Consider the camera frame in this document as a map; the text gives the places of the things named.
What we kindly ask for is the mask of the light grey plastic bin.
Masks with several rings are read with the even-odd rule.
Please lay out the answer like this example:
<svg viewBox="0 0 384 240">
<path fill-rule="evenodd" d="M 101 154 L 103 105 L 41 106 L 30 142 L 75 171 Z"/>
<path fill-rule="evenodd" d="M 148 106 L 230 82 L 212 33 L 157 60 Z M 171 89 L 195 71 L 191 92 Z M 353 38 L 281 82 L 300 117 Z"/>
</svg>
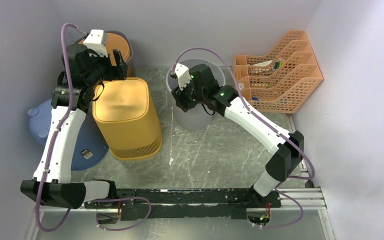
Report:
<svg viewBox="0 0 384 240">
<path fill-rule="evenodd" d="M 180 64 L 191 68 L 199 64 L 206 64 L 210 67 L 215 79 L 217 80 L 220 86 L 224 86 L 226 84 L 226 78 L 222 70 L 215 64 L 210 61 L 199 59 L 199 58 L 191 58 L 186 60 L 181 60 Z M 173 115 L 176 122 L 186 130 L 200 130 L 207 127 L 211 120 L 213 119 L 213 115 L 209 115 L 203 109 L 202 105 L 198 104 L 193 109 L 184 112 L 181 108 L 176 106 L 176 101 L 171 94 L 171 90 L 175 89 L 178 86 L 178 80 L 174 79 L 170 76 L 170 69 L 168 70 L 165 77 L 165 85 L 168 90 L 168 102 L 173 107 Z"/>
</svg>

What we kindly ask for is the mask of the orange plastic bin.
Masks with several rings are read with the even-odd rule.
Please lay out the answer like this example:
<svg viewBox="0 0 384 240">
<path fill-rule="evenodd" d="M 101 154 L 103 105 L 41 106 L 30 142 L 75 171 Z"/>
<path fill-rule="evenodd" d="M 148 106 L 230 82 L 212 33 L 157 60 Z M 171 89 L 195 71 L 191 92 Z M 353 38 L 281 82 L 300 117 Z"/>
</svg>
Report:
<svg viewBox="0 0 384 240">
<path fill-rule="evenodd" d="M 111 64 L 113 66 L 116 65 L 115 58 L 113 55 L 113 49 L 119 49 L 121 51 L 123 60 L 128 64 L 127 77 L 131 77 L 133 75 L 132 74 L 133 51 L 130 46 L 130 43 L 128 42 L 127 38 L 119 32 L 113 32 L 113 31 L 104 31 L 104 32 L 107 34 L 105 46 L 106 46 L 106 50 L 108 53 L 108 57 L 110 58 Z M 84 39 L 80 40 L 77 44 L 83 44 Z"/>
</svg>

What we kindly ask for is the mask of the yellow mesh plastic bin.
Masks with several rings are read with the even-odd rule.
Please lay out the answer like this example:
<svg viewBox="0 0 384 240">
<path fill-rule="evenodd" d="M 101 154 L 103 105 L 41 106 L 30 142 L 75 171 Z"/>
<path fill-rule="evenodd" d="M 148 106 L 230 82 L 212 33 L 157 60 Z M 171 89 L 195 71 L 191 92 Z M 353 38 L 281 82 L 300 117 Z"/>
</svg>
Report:
<svg viewBox="0 0 384 240">
<path fill-rule="evenodd" d="M 93 118 L 116 159 L 142 160 L 161 150 L 162 126 L 144 79 L 104 81 L 94 94 Z"/>
</svg>

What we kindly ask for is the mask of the blue plastic bin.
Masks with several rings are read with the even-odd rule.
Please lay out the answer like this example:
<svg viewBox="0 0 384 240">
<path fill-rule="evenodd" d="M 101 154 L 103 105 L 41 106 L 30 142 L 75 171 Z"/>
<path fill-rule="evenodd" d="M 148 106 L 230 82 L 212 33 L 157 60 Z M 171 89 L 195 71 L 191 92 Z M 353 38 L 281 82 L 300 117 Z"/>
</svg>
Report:
<svg viewBox="0 0 384 240">
<path fill-rule="evenodd" d="M 28 127 L 32 137 L 45 147 L 51 125 L 51 100 L 48 99 L 37 107 L 27 111 Z M 107 154 L 109 148 L 89 108 L 77 136 L 71 169 L 87 170 L 97 165 Z"/>
</svg>

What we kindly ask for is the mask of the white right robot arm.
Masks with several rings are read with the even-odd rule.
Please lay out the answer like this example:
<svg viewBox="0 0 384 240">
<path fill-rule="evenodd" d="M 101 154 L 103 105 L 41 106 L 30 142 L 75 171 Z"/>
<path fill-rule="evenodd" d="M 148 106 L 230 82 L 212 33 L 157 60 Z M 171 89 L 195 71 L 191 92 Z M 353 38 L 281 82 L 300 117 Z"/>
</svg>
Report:
<svg viewBox="0 0 384 240">
<path fill-rule="evenodd" d="M 171 75 L 178 81 L 178 86 L 171 91 L 176 106 L 187 112 L 204 105 L 243 127 L 272 154 L 262 175 L 250 188 L 250 202 L 262 207 L 268 202 L 269 193 L 302 161 L 304 136 L 273 123 L 241 98 L 234 87 L 219 86 L 206 64 L 188 68 L 177 63 Z"/>
</svg>

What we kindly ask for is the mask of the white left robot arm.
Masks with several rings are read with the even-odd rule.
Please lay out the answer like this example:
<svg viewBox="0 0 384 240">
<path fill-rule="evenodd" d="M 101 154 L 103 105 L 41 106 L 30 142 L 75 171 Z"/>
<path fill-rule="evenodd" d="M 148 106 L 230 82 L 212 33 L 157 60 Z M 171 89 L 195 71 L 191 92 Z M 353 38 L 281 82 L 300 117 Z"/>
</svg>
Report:
<svg viewBox="0 0 384 240">
<path fill-rule="evenodd" d="M 20 190 L 38 206 L 78 209 L 84 203 L 99 201 L 112 208 L 119 200 L 115 183 L 73 182 L 72 160 L 90 104 L 97 100 L 95 88 L 105 81 L 125 80 L 128 65 L 119 49 L 99 52 L 85 43 L 67 46 L 61 58 L 65 70 L 52 93 L 45 149 L 32 179 L 23 180 Z"/>
</svg>

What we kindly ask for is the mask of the orange plastic file organizer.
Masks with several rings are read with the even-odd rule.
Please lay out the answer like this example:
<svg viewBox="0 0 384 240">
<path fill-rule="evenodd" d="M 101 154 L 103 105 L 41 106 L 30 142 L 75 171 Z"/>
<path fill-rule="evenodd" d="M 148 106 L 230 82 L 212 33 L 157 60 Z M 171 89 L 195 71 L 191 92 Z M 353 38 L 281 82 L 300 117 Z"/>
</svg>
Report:
<svg viewBox="0 0 384 240">
<path fill-rule="evenodd" d="M 323 80 L 300 29 L 287 31 L 267 54 L 237 54 L 234 63 L 239 91 L 260 112 L 296 113 Z"/>
</svg>

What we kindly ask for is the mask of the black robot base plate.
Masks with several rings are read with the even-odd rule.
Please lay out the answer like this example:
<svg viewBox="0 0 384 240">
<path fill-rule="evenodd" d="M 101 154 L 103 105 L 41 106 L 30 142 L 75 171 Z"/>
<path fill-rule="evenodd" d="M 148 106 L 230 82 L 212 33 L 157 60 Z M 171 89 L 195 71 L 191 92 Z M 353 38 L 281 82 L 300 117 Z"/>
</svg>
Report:
<svg viewBox="0 0 384 240">
<path fill-rule="evenodd" d="M 245 220 L 248 210 L 266 211 L 282 206 L 280 195 L 271 191 L 260 196 L 248 188 L 117 189 L 122 201 L 85 203 L 99 213 L 120 213 L 121 221 L 174 218 L 217 218 Z"/>
</svg>

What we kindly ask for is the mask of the aluminium frame rail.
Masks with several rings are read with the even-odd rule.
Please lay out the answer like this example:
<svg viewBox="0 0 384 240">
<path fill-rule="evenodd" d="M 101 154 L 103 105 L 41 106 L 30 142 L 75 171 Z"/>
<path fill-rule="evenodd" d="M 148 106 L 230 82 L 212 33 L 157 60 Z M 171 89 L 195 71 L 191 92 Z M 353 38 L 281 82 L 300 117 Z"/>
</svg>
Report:
<svg viewBox="0 0 384 240">
<path fill-rule="evenodd" d="M 270 229 L 272 209 L 327 211 L 322 191 L 315 187 L 280 188 L 291 178 L 291 171 L 308 159 L 303 152 L 304 137 L 276 125 L 254 111 L 231 112 L 227 117 L 254 135 L 273 156 L 265 171 L 250 188 L 129 189 L 117 188 L 110 180 L 63 182 L 46 176 L 57 173 L 68 162 L 53 154 L 39 164 L 39 173 L 21 183 L 21 192 L 37 207 L 86 209 L 97 216 L 119 221 L 134 220 L 137 225 L 147 219 L 218 218 L 247 220 L 261 229 Z"/>
</svg>

